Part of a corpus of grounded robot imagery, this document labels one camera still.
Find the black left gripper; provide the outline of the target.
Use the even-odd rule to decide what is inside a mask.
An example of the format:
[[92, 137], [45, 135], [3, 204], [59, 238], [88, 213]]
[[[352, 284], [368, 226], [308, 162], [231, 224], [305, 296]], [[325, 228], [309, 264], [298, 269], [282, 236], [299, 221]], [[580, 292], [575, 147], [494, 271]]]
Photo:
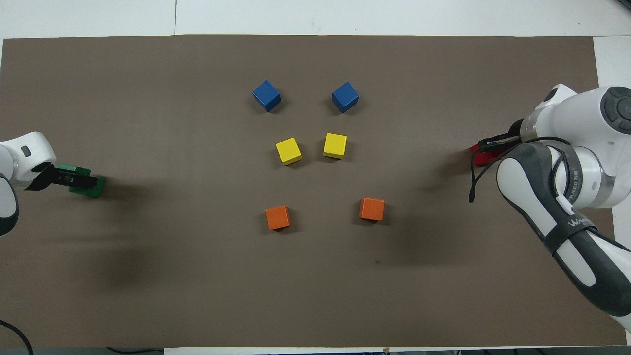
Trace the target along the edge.
[[35, 166], [32, 172], [37, 173], [37, 175], [25, 188], [25, 191], [42, 191], [53, 184], [56, 179], [58, 185], [82, 189], [95, 188], [99, 181], [99, 177], [93, 176], [90, 169], [56, 169], [53, 163], [41, 163]]

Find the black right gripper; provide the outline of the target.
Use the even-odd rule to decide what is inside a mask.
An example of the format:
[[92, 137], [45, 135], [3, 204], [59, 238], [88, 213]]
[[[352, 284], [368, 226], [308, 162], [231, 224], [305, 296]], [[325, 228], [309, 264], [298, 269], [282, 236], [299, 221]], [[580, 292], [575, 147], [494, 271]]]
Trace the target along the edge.
[[478, 142], [480, 150], [508, 150], [522, 142], [521, 127], [523, 120], [515, 121], [508, 130], [508, 134], [496, 135]]

